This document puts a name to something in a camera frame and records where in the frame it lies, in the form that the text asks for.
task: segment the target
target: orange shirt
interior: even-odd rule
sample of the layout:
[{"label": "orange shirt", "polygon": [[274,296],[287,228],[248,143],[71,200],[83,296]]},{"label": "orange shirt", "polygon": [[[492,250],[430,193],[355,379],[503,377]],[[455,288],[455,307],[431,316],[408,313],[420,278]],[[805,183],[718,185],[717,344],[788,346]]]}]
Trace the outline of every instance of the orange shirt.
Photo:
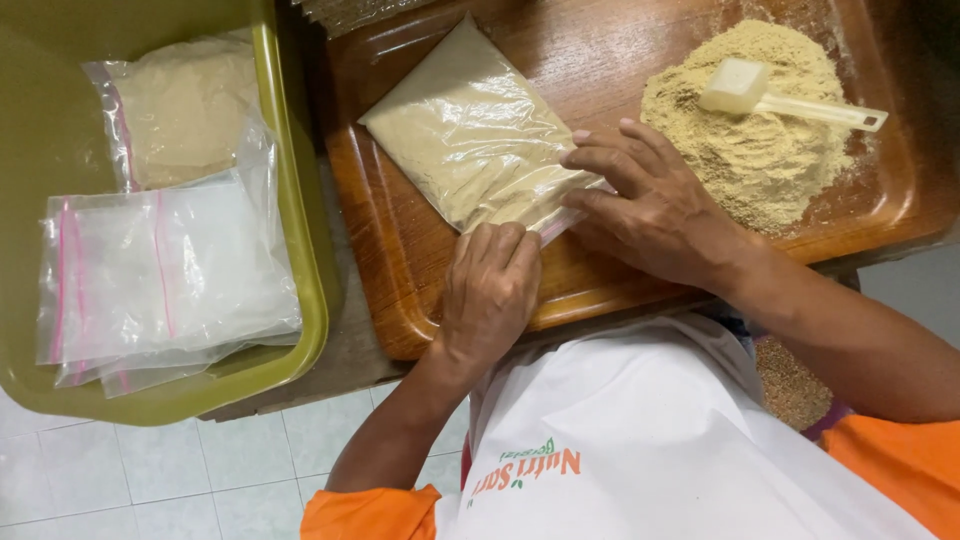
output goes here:
[{"label": "orange shirt", "polygon": [[[960,540],[960,421],[906,425],[851,415],[824,432],[825,451],[943,540]],[[433,486],[421,490],[318,491],[302,540],[433,540]]]}]

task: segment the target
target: wooden table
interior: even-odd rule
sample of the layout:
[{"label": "wooden table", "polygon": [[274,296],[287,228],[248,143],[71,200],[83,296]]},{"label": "wooden table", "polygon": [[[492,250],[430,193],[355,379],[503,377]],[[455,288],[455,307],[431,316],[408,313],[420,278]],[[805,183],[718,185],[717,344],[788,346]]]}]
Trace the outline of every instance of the wooden table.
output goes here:
[{"label": "wooden table", "polygon": [[[921,135],[941,134],[944,159],[937,166],[951,167],[949,156],[960,150],[960,144],[955,142],[960,141],[960,73],[936,61],[925,50],[911,24],[907,4],[907,0],[873,0],[867,6],[875,22],[879,52],[893,59],[888,64],[889,75],[897,83],[898,93],[894,99],[898,107],[905,111],[902,120],[904,129]],[[906,97],[911,95],[912,88],[931,86],[933,93],[939,97],[934,103],[913,103]],[[313,91],[317,93],[328,89],[315,87]],[[926,107],[940,107],[941,110],[935,116],[928,115],[928,110],[915,111],[915,108]],[[377,344],[348,233],[339,211],[329,163],[325,156],[320,156],[319,163],[324,195],[330,208],[329,215],[332,216],[337,258],[341,262],[347,287],[347,305],[343,316],[334,326],[316,365],[301,379],[211,411],[202,419],[225,421],[302,405],[399,379],[411,367],[409,362],[390,361]],[[831,258],[814,267],[825,273],[841,274],[955,242],[960,242],[960,227],[956,226],[909,242]],[[707,299],[706,295],[690,291],[640,308],[526,334],[523,343],[569,339],[638,318],[687,309]]]}]

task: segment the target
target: wooden tray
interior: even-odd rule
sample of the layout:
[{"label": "wooden tray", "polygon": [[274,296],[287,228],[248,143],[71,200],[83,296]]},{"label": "wooden tray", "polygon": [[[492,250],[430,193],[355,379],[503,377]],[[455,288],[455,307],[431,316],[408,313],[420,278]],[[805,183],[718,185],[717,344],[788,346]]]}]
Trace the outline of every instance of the wooden tray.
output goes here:
[{"label": "wooden tray", "polygon": [[[861,166],[815,199],[796,236],[777,245],[812,263],[937,233],[951,223],[957,181],[948,166],[934,166],[944,163],[936,130],[910,105],[925,98],[901,98],[898,75],[881,60],[883,39],[876,38],[867,7],[859,0],[745,4],[443,0],[330,41],[335,102],[327,97],[325,140],[373,324],[387,354],[416,358],[431,339],[456,233],[356,120],[467,11],[574,130],[611,129],[623,116],[636,118],[649,76],[743,18],[772,16],[825,45],[850,101],[891,112],[876,135],[876,150],[867,155],[858,135],[851,151],[867,155]],[[544,249],[543,260],[542,305],[528,331],[691,292],[588,254],[568,234]]]}]

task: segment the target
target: stacked plastic bags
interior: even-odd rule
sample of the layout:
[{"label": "stacked plastic bags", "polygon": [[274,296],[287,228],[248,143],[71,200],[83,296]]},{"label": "stacked plastic bags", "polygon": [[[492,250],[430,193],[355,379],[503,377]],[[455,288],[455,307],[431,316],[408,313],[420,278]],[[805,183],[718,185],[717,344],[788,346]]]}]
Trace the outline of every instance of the stacked plastic bags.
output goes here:
[{"label": "stacked plastic bags", "polygon": [[300,307],[276,207],[276,148],[254,110],[237,166],[178,187],[51,197],[37,363],[108,397],[293,344]]}]

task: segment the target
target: person's right hand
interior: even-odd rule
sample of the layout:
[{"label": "person's right hand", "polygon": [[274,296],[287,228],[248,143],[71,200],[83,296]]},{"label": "person's right hand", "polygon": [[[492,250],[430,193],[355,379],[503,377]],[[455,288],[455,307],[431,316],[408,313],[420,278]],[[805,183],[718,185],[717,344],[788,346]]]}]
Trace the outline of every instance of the person's right hand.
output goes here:
[{"label": "person's right hand", "polygon": [[714,294],[735,286],[744,257],[765,240],[713,201],[660,132],[624,118],[619,133],[575,132],[568,169],[603,175],[619,193],[574,189],[564,205],[587,214],[572,229],[587,249]]}]

